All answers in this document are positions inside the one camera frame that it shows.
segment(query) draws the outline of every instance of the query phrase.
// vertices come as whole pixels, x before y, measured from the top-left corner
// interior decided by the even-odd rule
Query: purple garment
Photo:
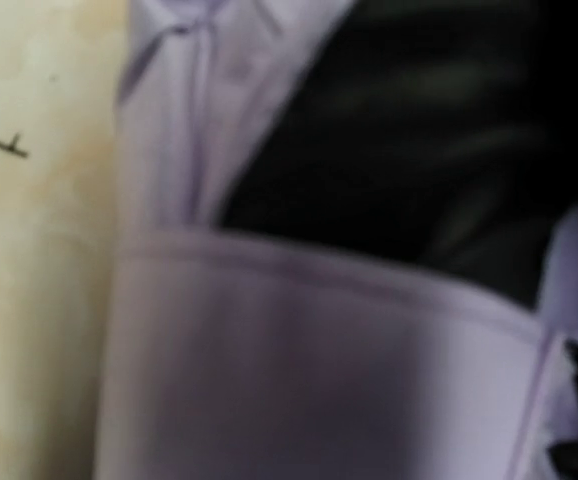
[[[550,300],[576,322],[568,244],[541,318],[400,264],[212,229],[352,3],[132,2],[98,480],[538,480],[548,442],[578,437],[562,348],[578,323]]]

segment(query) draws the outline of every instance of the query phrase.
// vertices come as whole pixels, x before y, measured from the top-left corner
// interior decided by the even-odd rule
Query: black mark
[[[3,150],[7,153],[11,153],[12,155],[16,155],[22,158],[28,158],[29,152],[25,152],[23,150],[18,150],[18,142],[20,141],[20,134],[16,133],[16,136],[13,137],[11,143],[6,144],[0,141],[0,150]]]

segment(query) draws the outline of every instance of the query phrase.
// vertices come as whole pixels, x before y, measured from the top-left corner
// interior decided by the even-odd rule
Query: floor
[[[125,0],[0,0],[0,480],[91,477]]]

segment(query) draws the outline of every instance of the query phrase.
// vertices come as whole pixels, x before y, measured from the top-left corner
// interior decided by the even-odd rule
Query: beige surface
[[[0,0],[0,480],[87,479],[124,0]]]

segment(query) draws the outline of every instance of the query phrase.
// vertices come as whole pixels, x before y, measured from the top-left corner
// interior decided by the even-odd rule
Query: black fabric
[[[553,1],[360,1],[233,186],[222,227],[533,306],[553,228],[578,202],[574,18]],[[552,455],[576,473],[578,445]]]

